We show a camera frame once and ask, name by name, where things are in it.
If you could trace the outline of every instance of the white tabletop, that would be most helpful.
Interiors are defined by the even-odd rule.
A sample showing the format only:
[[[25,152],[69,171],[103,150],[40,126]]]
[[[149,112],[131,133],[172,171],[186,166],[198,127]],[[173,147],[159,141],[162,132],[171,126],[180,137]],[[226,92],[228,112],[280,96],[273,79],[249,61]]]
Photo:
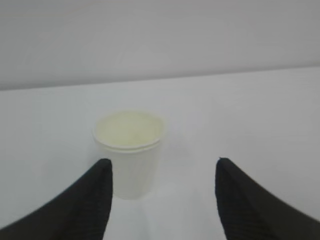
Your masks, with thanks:
[[[103,157],[91,129],[124,109],[159,114],[168,134],[153,191],[115,197],[105,239],[224,240],[219,157],[320,219],[320,68],[301,68],[0,92],[0,227]]]

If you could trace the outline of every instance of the cup rim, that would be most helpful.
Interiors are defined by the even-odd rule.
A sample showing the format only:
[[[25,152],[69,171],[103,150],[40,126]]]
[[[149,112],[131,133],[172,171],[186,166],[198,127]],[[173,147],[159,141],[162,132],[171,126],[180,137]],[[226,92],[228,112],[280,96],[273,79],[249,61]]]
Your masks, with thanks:
[[[155,117],[157,119],[160,119],[161,120],[161,124],[162,124],[162,132],[160,133],[159,137],[157,137],[156,139],[154,139],[153,141],[150,141],[148,143],[144,143],[144,144],[140,144],[140,145],[135,145],[135,146],[121,146],[121,145],[113,145],[113,144],[109,144],[109,143],[106,143],[106,142],[103,142],[101,141],[97,135],[96,135],[96,128],[97,128],[97,125],[98,123],[103,120],[103,119],[107,119],[108,117],[111,117],[112,115],[115,115],[115,114],[118,114],[118,113],[122,113],[122,112],[136,112],[136,113],[144,113],[144,114],[148,114],[152,117]],[[165,124],[165,121],[153,114],[153,113],[150,113],[150,112],[147,112],[147,111],[142,111],[142,110],[132,110],[132,109],[128,109],[128,110],[121,110],[121,111],[116,111],[116,112],[113,112],[113,113],[110,113],[110,114],[107,114],[101,118],[99,118],[95,124],[94,124],[94,127],[92,129],[92,134],[93,134],[93,138],[95,141],[97,141],[99,144],[101,144],[103,147],[105,148],[108,148],[110,150],[115,150],[115,151],[119,151],[121,152],[121,150],[132,150],[132,151],[143,151],[143,149],[149,149],[148,147],[152,148],[153,145],[157,145],[157,143],[164,137],[165,135],[165,132],[166,132],[166,124]]]

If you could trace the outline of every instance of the white wall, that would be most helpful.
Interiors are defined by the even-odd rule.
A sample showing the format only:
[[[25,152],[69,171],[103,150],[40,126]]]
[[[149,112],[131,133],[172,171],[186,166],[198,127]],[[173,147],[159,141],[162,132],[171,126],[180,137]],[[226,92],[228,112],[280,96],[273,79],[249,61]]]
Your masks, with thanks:
[[[320,64],[318,0],[55,2],[1,1],[0,89]]]

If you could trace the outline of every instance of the paper cup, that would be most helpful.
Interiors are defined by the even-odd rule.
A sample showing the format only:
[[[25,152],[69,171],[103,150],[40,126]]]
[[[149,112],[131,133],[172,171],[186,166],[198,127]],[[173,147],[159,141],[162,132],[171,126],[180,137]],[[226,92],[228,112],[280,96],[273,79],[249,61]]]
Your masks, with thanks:
[[[99,131],[103,131],[104,127],[108,127],[108,120],[115,116],[112,114],[99,120],[93,131],[95,142],[105,157],[112,162],[114,194],[121,199],[138,199],[148,193],[152,188],[160,158],[161,140],[164,135],[164,122],[159,117],[146,112],[126,111],[120,113],[126,113],[127,116],[130,116],[130,114],[136,116],[142,114],[144,117],[147,116],[150,118],[150,124],[147,126],[148,129],[152,130],[153,119],[156,120],[156,127],[160,129],[157,129],[157,134],[152,135],[148,142],[140,141],[140,144],[127,145],[113,144],[112,141],[107,142],[106,139],[99,136]]]

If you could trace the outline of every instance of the white paper cup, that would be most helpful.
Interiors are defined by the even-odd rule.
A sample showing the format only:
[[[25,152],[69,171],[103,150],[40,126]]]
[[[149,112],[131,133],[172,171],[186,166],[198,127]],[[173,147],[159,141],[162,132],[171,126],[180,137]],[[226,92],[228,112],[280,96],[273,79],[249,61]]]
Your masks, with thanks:
[[[160,157],[164,123],[161,120],[162,131],[149,142],[130,146],[114,145],[103,141],[101,137],[97,136],[99,123],[107,121],[112,116],[104,117],[97,122],[93,131],[94,140],[105,157],[112,162],[114,194],[121,199],[138,199],[152,188]]]

